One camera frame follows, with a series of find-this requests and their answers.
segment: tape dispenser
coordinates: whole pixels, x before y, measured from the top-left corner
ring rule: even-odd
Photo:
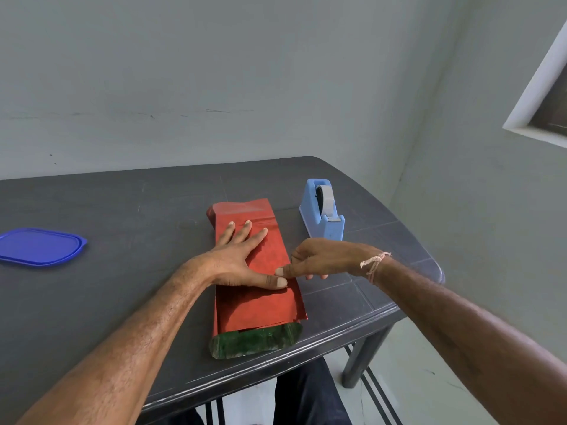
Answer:
[[[309,179],[299,213],[310,237],[342,240],[345,217],[337,214],[333,188],[327,179]]]

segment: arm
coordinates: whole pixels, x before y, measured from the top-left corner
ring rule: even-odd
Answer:
[[[287,285],[285,279],[258,274],[246,265],[246,257],[268,232],[264,229],[245,240],[251,227],[248,223],[233,237],[231,223],[212,251],[183,264],[152,299],[39,399],[18,425],[133,424],[175,334],[207,286],[279,289]]]
[[[313,238],[278,269],[286,277],[348,271],[381,251]],[[567,365],[528,336],[390,257],[374,283],[414,321],[469,391],[499,423],[557,424],[567,418]]]

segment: table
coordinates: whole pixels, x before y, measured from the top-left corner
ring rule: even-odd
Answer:
[[[307,231],[299,215],[308,178],[327,178],[345,216],[344,240],[391,251],[442,283],[416,238],[341,171],[315,157],[74,174],[0,182],[0,232],[37,227],[88,239],[74,260],[45,269],[0,264],[0,423],[13,423],[65,372],[142,305],[175,268],[214,245],[205,211],[267,198],[287,251]],[[208,351],[214,287],[190,310],[138,423],[271,379],[354,341],[352,387],[402,311],[365,279],[299,278],[308,314],[293,347],[230,360]]]

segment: plastic container lid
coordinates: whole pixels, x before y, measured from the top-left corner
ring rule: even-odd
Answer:
[[[62,264],[79,254],[87,240],[75,234],[20,228],[0,234],[0,260],[33,267]]]

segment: adhesive tape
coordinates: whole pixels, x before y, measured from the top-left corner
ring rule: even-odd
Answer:
[[[332,218],[334,209],[333,205],[335,204],[333,188],[331,188],[330,185],[319,185],[317,187],[317,195],[319,195],[319,192],[322,200],[319,200],[319,197],[317,197],[317,200],[319,201],[319,210],[321,210],[321,216],[327,215],[328,218]]]

